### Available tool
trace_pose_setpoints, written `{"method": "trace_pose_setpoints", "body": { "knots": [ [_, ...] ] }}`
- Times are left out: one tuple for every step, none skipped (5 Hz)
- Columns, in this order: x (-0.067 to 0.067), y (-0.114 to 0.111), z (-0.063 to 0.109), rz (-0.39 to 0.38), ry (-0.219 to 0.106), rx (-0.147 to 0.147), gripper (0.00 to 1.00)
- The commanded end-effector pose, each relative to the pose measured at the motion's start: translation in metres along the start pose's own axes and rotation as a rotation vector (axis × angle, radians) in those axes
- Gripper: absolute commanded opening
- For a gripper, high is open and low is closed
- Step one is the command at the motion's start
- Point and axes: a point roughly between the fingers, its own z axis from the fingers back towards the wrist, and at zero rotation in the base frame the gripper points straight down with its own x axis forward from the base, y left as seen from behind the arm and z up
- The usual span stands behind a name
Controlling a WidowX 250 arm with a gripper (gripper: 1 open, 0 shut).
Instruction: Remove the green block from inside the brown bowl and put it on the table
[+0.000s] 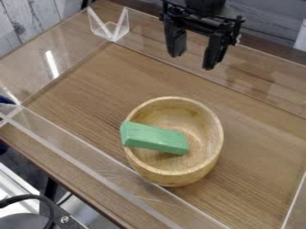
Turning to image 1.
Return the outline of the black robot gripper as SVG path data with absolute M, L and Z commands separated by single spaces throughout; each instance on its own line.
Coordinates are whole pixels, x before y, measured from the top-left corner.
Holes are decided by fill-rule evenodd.
M 161 0 L 160 21 L 168 54 L 176 58 L 187 50 L 187 30 L 209 37 L 204 51 L 203 69 L 209 71 L 221 61 L 228 43 L 235 46 L 240 38 L 244 17 L 225 4 L 227 0 Z

